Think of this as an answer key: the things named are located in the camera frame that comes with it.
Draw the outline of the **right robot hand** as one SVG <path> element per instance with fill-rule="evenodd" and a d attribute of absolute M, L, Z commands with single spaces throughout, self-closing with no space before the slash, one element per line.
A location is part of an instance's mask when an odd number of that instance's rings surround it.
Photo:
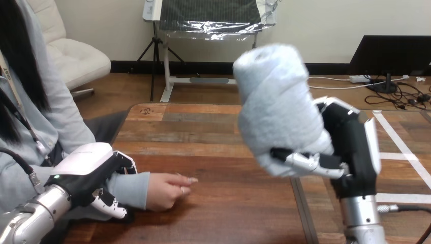
<path fill-rule="evenodd" d="M 360 111 L 336 97 L 320 97 L 314 103 L 323 116 L 334 151 L 311 153 L 274 147 L 271 157 L 306 175 L 329 178 L 340 199 L 376 195 L 381 161 L 375 120 L 361 123 Z"/>

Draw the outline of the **person's hand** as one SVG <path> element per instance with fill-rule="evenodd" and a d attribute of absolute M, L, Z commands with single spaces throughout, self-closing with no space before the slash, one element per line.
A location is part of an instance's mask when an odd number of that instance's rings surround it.
<path fill-rule="evenodd" d="M 181 174 L 151 173 L 149 176 L 146 210 L 166 211 L 191 192 L 191 186 L 198 182 L 195 177 Z"/>

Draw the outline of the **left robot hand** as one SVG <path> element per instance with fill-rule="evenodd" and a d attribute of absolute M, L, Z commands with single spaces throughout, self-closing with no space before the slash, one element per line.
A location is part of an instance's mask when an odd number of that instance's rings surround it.
<path fill-rule="evenodd" d="M 128 219 L 125 205 L 103 187 L 113 173 L 136 174 L 134 160 L 110 144 L 90 143 L 78 147 L 53 168 L 45 186 L 57 186 L 69 195 L 71 208 L 91 205 L 116 219 Z"/>

